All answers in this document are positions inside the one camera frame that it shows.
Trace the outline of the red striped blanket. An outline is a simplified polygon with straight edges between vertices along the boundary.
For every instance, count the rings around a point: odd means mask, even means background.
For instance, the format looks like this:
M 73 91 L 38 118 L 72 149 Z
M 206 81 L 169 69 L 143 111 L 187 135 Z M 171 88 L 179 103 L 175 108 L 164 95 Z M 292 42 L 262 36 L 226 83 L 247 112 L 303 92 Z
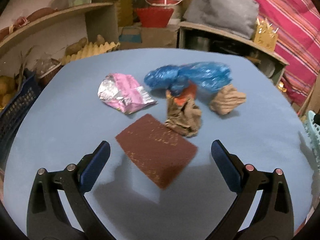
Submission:
M 259 17 L 278 31 L 275 51 L 289 65 L 282 81 L 287 96 L 302 105 L 319 74 L 319 12 L 311 0 L 255 0 Z

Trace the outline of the brown paper wad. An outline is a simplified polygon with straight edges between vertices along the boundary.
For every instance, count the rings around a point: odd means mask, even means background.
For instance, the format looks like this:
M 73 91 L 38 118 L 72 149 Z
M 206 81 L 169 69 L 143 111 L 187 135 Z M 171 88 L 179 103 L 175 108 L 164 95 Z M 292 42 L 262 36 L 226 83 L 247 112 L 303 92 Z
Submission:
M 246 102 L 246 94 L 239 92 L 232 84 L 222 87 L 209 103 L 211 111 L 226 115 Z

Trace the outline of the blue plastic bag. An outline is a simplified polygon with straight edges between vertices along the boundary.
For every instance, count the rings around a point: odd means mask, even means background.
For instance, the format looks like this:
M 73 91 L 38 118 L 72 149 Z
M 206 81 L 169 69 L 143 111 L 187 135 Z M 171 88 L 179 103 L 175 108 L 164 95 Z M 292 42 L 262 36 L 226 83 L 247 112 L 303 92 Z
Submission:
M 174 96 L 180 95 L 191 83 L 214 94 L 231 81 L 229 66 L 213 61 L 167 65 L 148 72 L 144 77 L 144 83 L 151 89 L 167 89 Z

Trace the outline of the curved wall shelf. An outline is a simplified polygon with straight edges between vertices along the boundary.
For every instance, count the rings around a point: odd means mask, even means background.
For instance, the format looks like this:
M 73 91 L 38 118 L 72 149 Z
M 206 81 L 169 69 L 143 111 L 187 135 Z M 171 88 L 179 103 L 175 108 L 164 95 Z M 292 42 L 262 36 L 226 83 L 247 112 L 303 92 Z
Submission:
M 101 8 L 110 7 L 112 5 L 113 3 L 111 2 L 89 3 L 71 7 L 65 10 L 60 10 L 36 19 L 35 21 L 28 23 L 27 25 L 21 27 L 20 29 L 3 39 L 3 41 L 1 42 L 1 57 L 11 48 L 25 40 L 27 37 L 33 35 L 38 31 L 41 31 L 44 28 L 67 20 L 68 18 L 85 14 L 90 11 L 99 10 Z

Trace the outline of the yellow egg tray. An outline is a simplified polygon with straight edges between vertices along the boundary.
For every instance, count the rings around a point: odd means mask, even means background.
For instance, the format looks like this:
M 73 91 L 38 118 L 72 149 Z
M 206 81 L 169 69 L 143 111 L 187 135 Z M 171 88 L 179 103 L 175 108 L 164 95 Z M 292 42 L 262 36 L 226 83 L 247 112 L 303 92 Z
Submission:
M 88 57 L 92 57 L 92 56 L 100 55 L 104 53 L 113 52 L 113 51 L 119 50 L 119 48 L 120 48 L 119 42 L 118 43 L 105 42 L 104 44 L 101 44 L 101 45 L 98 45 L 97 42 L 95 43 L 90 42 L 89 44 L 86 44 L 84 48 L 82 48 L 77 53 L 64 56 L 60 61 L 61 61 L 61 64 L 65 66 L 66 64 L 72 61 L 85 59 Z

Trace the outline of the maroon scouring pad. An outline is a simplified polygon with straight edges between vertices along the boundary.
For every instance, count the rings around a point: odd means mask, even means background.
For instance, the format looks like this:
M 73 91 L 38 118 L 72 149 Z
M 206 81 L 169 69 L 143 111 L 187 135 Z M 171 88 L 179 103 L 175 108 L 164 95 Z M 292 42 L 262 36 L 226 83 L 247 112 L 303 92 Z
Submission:
M 128 158 L 160 189 L 166 189 L 197 153 L 197 146 L 146 114 L 116 141 Z

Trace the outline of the blue tablecloth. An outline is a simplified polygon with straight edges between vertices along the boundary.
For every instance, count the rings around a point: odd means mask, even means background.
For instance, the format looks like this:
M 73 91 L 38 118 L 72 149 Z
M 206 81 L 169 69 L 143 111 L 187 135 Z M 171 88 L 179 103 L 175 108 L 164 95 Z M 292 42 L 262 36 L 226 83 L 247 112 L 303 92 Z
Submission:
M 129 74 L 139 83 L 166 65 L 200 61 L 230 67 L 232 85 L 246 102 L 219 116 L 211 95 L 198 91 L 201 127 L 191 138 L 164 127 L 165 92 L 156 104 L 126 115 L 106 105 L 98 88 L 108 74 Z M 4 180 L 4 205 L 26 230 L 31 188 L 40 168 L 60 171 L 92 153 L 102 141 L 111 156 L 85 197 L 117 239 L 205 239 L 236 195 L 210 152 L 220 140 L 244 164 L 259 171 L 283 170 L 294 223 L 306 218 L 316 169 L 304 127 L 289 102 L 243 57 L 180 49 L 122 50 L 64 66 L 23 120 L 11 147 Z

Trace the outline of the dark blue plastic crate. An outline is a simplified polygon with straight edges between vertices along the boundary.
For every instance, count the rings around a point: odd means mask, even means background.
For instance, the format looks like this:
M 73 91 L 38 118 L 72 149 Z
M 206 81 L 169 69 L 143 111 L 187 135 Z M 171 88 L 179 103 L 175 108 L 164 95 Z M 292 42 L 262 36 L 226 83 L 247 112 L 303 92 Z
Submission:
M 1 111 L 1 159 L 9 154 L 15 132 L 17 132 L 29 109 L 41 94 L 36 73 L 25 69 L 23 76 L 25 80 L 20 90 Z

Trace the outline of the pink foil snack wrapper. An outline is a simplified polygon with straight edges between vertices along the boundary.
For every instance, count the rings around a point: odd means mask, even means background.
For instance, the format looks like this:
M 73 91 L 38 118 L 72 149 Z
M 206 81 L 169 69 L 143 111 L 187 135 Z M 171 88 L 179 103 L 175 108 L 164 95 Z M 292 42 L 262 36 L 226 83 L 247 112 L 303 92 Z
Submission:
M 132 75 L 120 73 L 108 74 L 97 95 L 104 104 L 124 114 L 132 114 L 157 103 Z

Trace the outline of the orange plastic bag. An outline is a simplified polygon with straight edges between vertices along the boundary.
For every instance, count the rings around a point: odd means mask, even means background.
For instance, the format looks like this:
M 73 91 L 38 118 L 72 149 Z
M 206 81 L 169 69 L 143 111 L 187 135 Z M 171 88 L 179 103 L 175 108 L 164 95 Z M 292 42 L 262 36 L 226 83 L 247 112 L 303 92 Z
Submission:
M 179 96 L 174 98 L 174 102 L 179 106 L 183 106 L 189 98 L 195 99 L 196 93 L 197 86 L 194 83 L 189 83 L 189 86 L 185 88 Z

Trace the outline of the brown paper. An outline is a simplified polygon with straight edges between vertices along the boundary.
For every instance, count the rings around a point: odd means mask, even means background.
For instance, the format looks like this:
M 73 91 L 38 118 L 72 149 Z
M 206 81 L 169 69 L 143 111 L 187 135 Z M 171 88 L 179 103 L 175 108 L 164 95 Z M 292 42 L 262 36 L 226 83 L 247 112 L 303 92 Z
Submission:
M 167 90 L 167 119 L 164 125 L 181 136 L 196 136 L 201 127 L 202 111 L 195 104 L 195 99 L 189 98 L 183 106 L 179 106 L 174 102 L 174 98 Z

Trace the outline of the light blue plastic basket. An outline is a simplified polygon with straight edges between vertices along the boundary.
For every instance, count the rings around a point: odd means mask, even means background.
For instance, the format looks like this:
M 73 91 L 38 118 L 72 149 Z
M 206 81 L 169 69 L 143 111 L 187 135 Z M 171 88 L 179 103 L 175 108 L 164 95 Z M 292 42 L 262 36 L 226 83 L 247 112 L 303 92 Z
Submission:
M 320 116 L 319 113 L 308 111 L 305 121 L 306 132 L 311 140 L 314 152 L 319 155 L 319 133 L 320 133 Z

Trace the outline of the wooden shelf unit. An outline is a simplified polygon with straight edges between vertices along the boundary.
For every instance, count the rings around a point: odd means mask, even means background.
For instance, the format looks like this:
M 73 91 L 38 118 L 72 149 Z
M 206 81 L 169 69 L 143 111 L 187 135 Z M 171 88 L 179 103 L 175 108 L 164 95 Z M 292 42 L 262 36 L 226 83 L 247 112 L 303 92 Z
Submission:
M 225 30 L 183 21 L 178 46 L 183 49 L 242 56 L 251 61 L 274 85 L 279 85 L 289 63 L 280 55 L 251 40 Z

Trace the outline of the red plastic basin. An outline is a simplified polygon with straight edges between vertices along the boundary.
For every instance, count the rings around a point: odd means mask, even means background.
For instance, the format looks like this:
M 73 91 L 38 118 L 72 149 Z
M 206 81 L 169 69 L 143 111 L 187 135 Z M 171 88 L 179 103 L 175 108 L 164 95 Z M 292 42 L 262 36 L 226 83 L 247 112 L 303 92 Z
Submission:
M 174 13 L 172 8 L 136 8 L 135 12 L 144 28 L 166 28 Z

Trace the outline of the yellow utensil holder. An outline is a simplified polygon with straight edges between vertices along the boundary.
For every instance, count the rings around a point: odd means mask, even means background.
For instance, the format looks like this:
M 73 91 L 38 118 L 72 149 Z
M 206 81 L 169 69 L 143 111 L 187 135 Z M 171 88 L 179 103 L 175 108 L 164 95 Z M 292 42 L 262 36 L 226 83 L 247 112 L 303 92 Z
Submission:
M 278 40 L 278 30 L 279 28 L 273 28 L 273 24 L 270 23 L 267 18 L 257 18 L 252 41 L 263 48 L 274 52 Z

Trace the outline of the grey fabric bag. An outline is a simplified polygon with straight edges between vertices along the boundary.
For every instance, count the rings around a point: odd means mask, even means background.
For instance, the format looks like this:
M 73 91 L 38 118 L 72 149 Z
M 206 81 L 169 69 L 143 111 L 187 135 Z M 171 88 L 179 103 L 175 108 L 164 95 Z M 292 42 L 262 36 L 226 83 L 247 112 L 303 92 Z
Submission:
M 192 0 L 183 18 L 251 39 L 258 13 L 255 0 Z

